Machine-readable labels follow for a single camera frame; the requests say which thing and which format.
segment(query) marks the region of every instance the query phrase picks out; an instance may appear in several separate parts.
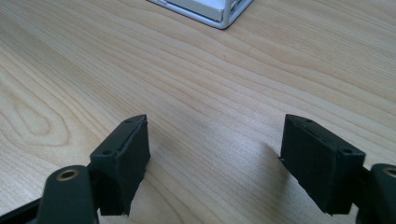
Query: wooden surface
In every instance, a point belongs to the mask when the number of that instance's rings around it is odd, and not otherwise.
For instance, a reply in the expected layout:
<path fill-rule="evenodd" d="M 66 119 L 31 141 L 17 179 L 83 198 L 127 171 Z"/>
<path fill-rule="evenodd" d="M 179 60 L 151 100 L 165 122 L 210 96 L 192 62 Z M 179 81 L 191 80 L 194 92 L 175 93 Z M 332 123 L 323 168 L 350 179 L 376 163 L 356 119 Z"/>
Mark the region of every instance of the wooden surface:
<path fill-rule="evenodd" d="M 143 113 L 145 179 L 102 223 L 354 223 L 277 159 L 287 113 L 396 163 L 392 0 L 255 0 L 224 31 L 144 0 L 3 0 L 0 80 L 0 214 Z"/>

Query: wood grain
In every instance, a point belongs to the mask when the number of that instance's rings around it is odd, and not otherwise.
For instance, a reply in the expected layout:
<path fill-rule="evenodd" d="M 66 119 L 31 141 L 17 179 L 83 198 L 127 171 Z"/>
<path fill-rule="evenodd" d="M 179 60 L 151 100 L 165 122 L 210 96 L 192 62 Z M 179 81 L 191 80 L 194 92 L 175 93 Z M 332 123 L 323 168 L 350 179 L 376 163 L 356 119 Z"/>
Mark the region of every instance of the wood grain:
<path fill-rule="evenodd" d="M 396 3 L 255 0 L 227 30 L 143 0 L 0 1 L 0 214 L 148 114 L 129 217 L 101 223 L 354 223 L 277 159 L 285 114 L 396 163 Z"/>

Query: light wood tabletop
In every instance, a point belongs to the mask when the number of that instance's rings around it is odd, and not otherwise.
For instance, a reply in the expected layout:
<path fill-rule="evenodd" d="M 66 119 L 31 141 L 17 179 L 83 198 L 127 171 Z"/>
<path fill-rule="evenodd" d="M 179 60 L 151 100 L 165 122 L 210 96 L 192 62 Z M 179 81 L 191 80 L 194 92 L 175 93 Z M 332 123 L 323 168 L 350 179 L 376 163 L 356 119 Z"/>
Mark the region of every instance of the light wood tabletop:
<path fill-rule="evenodd" d="M 0 215 L 140 114 L 145 178 L 101 223 L 354 223 L 277 158 L 286 114 L 396 164 L 392 0 L 255 0 L 226 30 L 144 0 L 3 0 L 0 80 Z"/>

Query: white object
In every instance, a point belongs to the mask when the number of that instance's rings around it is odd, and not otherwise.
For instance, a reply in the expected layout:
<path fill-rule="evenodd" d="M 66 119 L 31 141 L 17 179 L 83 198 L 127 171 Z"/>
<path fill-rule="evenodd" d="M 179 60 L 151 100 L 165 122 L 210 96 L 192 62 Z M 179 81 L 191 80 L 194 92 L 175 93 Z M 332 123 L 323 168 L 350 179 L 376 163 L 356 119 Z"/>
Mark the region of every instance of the white object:
<path fill-rule="evenodd" d="M 149 0 L 207 25 L 225 29 L 253 0 Z"/>

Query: wooden table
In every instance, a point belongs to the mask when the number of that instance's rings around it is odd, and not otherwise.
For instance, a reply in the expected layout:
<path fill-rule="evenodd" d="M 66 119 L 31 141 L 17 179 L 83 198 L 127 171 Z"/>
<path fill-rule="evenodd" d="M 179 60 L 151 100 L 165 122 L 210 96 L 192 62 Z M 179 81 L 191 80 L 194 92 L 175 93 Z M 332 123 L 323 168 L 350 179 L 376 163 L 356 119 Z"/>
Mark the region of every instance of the wooden table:
<path fill-rule="evenodd" d="M 0 2 L 0 214 L 147 114 L 129 217 L 101 223 L 354 223 L 277 159 L 285 114 L 396 163 L 396 3 L 255 0 L 227 30 L 144 0 Z"/>

